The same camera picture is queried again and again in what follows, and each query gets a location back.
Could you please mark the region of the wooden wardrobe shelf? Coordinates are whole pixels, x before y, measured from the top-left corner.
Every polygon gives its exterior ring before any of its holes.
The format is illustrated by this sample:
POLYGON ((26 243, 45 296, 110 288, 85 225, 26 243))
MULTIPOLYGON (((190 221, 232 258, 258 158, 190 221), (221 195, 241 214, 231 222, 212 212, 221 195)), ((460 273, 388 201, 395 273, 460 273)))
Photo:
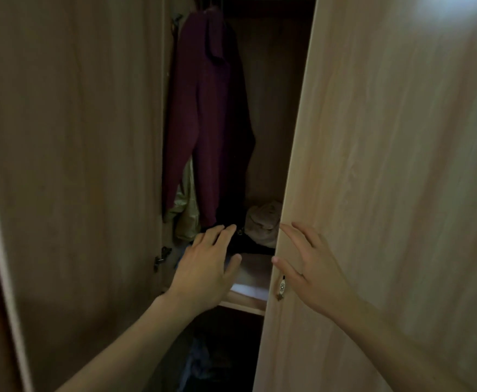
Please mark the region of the wooden wardrobe shelf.
POLYGON ((272 255, 242 253, 235 283, 219 304, 222 307, 265 316, 272 274, 272 255))

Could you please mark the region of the person's left forearm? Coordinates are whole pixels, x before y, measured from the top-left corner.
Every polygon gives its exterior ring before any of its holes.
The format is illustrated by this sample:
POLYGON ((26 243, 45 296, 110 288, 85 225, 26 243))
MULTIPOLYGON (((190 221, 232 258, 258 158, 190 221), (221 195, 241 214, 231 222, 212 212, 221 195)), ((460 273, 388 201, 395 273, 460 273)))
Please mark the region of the person's left forearm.
POLYGON ((170 291, 55 392, 142 392, 165 353, 196 316, 170 291))

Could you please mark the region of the wooden wardrobe body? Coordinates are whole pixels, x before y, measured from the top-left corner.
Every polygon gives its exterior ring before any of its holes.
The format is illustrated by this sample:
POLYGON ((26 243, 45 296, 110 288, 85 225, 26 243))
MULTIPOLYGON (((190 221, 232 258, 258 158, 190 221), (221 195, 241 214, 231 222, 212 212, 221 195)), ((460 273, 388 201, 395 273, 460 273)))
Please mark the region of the wooden wardrobe body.
MULTIPOLYGON (((164 0, 164 125, 170 104, 177 39, 191 12, 222 11, 235 30, 242 59, 250 121, 256 144, 247 170, 247 210, 271 201, 283 202, 296 118, 316 0, 164 0)), ((231 241, 235 252, 273 255, 244 232, 231 241)), ((214 381, 190 378, 184 392, 252 392, 264 316, 217 306, 196 319, 167 352, 153 379, 161 392, 176 392, 191 343, 205 339, 214 381)))

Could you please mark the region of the person's right forearm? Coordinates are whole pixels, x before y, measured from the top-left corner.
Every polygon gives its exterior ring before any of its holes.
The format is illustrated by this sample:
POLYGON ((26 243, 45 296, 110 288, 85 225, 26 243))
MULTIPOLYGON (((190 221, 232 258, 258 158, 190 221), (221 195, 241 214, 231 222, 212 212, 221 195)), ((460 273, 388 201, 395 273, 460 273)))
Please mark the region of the person's right forearm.
POLYGON ((393 392, 475 392, 358 296, 348 296, 328 316, 356 343, 393 392))

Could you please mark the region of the black hanging garment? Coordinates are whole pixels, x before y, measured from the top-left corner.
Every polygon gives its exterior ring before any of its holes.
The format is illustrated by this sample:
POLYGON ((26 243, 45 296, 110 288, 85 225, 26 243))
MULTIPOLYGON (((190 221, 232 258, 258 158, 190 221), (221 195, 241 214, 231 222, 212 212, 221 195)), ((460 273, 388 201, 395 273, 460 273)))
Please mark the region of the black hanging garment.
POLYGON ((223 46, 229 81, 220 167, 220 202, 216 220, 218 224, 236 224, 237 228, 241 228, 245 218, 247 170, 256 140, 250 121, 246 82, 237 36, 228 23, 224 26, 223 46))

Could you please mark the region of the beige folded hat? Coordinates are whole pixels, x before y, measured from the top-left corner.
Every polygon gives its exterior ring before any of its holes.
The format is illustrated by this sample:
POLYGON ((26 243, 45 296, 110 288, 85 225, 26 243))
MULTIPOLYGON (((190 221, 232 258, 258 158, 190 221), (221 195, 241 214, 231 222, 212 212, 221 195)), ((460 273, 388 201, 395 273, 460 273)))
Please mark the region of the beige folded hat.
POLYGON ((271 201, 254 205, 246 212, 244 232, 256 244, 275 249, 278 240, 282 203, 271 201))

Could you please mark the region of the maroon hanging garment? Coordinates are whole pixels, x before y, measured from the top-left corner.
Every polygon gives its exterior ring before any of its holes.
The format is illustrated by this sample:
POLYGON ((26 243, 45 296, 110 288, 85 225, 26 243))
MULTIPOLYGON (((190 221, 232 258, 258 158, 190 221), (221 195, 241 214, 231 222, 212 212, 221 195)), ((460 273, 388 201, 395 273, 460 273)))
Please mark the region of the maroon hanging garment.
POLYGON ((173 207, 183 170, 191 159, 202 228, 216 223, 224 145, 230 63, 225 20, 217 9, 191 13, 174 56, 167 113, 162 193, 173 207))

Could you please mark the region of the plain wooden wardrobe door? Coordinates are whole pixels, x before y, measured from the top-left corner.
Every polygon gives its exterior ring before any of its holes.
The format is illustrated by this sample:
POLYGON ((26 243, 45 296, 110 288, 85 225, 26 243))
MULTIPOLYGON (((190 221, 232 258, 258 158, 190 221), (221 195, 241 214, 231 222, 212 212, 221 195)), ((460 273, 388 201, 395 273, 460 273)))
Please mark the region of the plain wooden wardrobe door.
POLYGON ((0 283, 26 392, 159 291, 167 0, 0 0, 0 283))

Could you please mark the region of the person's right hand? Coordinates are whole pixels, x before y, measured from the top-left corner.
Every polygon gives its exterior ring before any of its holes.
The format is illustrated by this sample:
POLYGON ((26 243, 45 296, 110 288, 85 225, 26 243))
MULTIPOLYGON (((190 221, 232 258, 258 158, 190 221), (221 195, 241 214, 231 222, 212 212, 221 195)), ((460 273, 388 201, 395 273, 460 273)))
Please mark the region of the person's right hand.
MULTIPOLYGON (((281 223, 280 229, 292 242, 292 223, 290 225, 281 223)), ((311 253, 298 251, 298 253, 302 260, 302 270, 298 272, 303 276, 303 283, 289 284, 287 282, 289 286, 300 300, 315 312, 335 323, 344 323, 349 320, 353 316, 353 310, 356 309, 359 299, 349 286, 328 243, 326 253, 315 251, 311 253)))

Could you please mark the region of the olive hanging garment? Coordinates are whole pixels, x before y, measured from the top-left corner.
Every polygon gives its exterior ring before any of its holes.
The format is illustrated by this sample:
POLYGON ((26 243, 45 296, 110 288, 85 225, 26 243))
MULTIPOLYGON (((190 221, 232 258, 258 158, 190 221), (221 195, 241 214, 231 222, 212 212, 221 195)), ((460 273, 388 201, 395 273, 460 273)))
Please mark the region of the olive hanging garment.
POLYGON ((191 242, 200 233, 200 210, 198 207, 194 164, 192 157, 186 163, 181 182, 177 186, 173 205, 167 209, 163 221, 173 223, 174 236, 191 242))

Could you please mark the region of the wooden wardrobe door with knob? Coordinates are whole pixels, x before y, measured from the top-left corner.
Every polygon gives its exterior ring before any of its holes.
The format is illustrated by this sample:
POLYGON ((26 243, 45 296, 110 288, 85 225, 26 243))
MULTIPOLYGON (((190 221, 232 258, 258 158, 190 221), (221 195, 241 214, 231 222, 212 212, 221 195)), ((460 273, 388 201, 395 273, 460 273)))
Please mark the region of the wooden wardrobe door with knob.
POLYGON ((477 0, 316 0, 282 221, 477 390, 477 0))

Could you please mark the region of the blue crumpled cloth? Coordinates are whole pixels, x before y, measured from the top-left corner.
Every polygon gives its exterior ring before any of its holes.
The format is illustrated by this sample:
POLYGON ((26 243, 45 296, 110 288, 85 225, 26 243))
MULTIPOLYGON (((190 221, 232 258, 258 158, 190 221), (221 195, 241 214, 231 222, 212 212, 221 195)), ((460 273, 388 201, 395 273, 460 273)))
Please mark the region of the blue crumpled cloth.
POLYGON ((190 378, 202 381, 214 381, 216 371, 205 339, 194 337, 190 350, 179 378, 176 392, 184 392, 190 378))

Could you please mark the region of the person's left hand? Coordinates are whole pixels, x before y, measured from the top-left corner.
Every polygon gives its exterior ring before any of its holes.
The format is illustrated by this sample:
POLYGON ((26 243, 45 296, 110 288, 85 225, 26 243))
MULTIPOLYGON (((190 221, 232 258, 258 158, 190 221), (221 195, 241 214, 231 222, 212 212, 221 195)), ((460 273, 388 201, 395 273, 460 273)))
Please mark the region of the person's left hand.
POLYGON ((233 286, 224 280, 224 263, 235 231, 235 224, 226 226, 223 247, 209 248, 203 246, 205 232, 199 233, 179 261, 166 295, 190 318, 219 305, 233 286))

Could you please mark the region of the metal door hinge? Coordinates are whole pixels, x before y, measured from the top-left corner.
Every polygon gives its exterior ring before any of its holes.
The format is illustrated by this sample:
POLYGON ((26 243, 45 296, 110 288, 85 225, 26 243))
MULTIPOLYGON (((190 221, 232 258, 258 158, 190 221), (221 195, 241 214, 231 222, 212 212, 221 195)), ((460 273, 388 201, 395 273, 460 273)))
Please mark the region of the metal door hinge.
POLYGON ((159 255, 157 255, 153 261, 153 271, 154 273, 157 273, 159 270, 160 265, 165 263, 167 261, 167 258, 170 256, 172 252, 172 248, 163 246, 161 248, 161 252, 159 255))

